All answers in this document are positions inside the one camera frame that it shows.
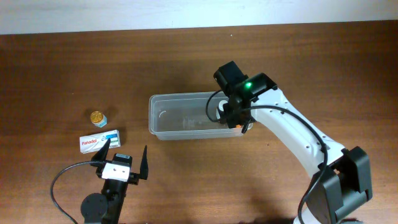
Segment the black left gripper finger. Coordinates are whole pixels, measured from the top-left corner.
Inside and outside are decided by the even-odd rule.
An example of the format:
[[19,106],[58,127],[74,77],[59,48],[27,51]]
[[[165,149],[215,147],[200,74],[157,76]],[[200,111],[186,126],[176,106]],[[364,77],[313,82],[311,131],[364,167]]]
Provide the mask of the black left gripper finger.
[[145,146],[140,164],[139,178],[142,180],[147,180],[148,175],[149,175],[149,165],[147,160],[147,146]]
[[96,154],[91,158],[91,161],[93,162],[98,162],[98,161],[105,161],[106,156],[108,154],[109,146],[110,146],[111,140],[107,139],[103,147],[96,152]]

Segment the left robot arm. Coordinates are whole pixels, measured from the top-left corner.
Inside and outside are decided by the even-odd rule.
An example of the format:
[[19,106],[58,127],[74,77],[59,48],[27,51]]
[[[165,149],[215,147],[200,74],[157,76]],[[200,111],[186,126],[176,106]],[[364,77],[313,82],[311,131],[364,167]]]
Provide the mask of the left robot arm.
[[147,150],[143,151],[140,170],[131,172],[132,157],[116,153],[111,160],[106,156],[110,140],[91,158],[91,165],[96,167],[96,175],[104,180],[100,193],[88,195],[81,203],[81,214],[85,223],[117,223],[121,215],[124,199],[129,185],[138,185],[149,175]]

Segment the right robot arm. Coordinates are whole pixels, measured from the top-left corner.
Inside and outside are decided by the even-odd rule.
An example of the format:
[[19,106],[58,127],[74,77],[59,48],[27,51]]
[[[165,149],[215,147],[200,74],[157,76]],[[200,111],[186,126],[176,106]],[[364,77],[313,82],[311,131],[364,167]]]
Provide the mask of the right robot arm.
[[234,62],[214,73],[227,100],[219,103],[214,122],[230,129],[261,123],[298,159],[311,178],[300,199],[294,223],[343,223],[373,197],[369,156],[351,150],[320,131],[285,97],[265,73],[245,75]]

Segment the white Panadol box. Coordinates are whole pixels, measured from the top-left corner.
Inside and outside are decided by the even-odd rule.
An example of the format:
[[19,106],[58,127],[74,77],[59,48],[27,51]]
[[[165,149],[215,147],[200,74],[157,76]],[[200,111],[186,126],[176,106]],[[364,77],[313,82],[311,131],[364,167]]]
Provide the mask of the white Panadol box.
[[119,131],[115,129],[112,131],[80,137],[80,152],[82,154],[97,152],[108,140],[110,140],[110,149],[121,146]]

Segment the dark brown medicine bottle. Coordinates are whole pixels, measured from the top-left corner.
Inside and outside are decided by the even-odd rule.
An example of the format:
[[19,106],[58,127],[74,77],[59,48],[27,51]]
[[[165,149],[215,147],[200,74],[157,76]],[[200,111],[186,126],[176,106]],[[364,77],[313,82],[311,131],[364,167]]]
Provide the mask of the dark brown medicine bottle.
[[224,105],[227,105],[228,102],[226,100],[221,100],[218,103],[217,109],[216,109],[216,118],[220,124],[226,124],[227,123],[227,112],[224,110]]

